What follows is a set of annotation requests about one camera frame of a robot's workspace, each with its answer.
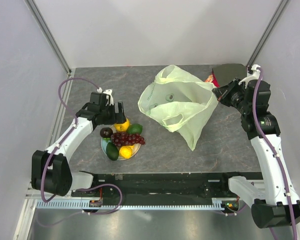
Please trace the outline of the dark purple mangosteen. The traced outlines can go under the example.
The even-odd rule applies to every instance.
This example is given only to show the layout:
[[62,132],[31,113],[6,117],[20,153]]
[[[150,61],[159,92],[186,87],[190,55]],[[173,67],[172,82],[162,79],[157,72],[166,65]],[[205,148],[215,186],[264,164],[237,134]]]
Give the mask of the dark purple mangosteen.
[[110,127],[103,127],[99,134],[103,139],[109,139],[113,135],[113,130]]

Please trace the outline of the green lime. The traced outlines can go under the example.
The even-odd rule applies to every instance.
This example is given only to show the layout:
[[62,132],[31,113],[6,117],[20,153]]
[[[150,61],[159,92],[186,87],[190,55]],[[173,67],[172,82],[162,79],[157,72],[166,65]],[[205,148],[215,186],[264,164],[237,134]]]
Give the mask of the green lime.
[[134,135],[134,134],[140,135],[142,133],[142,131],[143,131],[143,126],[141,124],[134,123],[128,127],[126,132],[131,135]]

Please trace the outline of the light green plastic bag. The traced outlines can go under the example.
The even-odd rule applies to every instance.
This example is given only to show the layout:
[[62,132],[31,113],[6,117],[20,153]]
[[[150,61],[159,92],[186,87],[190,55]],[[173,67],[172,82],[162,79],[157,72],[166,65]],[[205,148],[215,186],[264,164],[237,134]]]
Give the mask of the light green plastic bag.
[[216,86],[202,81],[176,65],[162,69],[138,100],[141,113],[169,132],[178,132],[194,151],[218,100]]

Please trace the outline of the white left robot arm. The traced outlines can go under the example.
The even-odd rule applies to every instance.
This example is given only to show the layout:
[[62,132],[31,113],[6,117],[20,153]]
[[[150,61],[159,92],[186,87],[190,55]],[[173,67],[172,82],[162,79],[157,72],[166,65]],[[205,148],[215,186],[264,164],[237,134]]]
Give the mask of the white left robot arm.
[[90,100],[74,116],[68,129],[46,150],[36,150],[31,160],[31,186],[54,196],[81,190],[89,197],[96,196],[100,185],[92,173],[72,173],[69,162],[82,141],[97,126],[122,124],[126,121],[123,103],[114,102],[113,91],[92,92]]

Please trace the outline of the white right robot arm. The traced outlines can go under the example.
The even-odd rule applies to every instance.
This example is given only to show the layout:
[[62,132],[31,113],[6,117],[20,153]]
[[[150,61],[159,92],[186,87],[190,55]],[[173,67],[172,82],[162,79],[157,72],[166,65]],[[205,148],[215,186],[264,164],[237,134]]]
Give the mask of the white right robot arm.
[[233,176],[219,184],[225,197],[238,195],[251,209],[258,228],[291,226],[300,223],[300,197],[296,193],[283,157],[280,128],[268,111],[270,84],[256,79],[214,88],[217,100],[241,114],[241,126],[257,155],[265,192],[262,193],[243,176]]

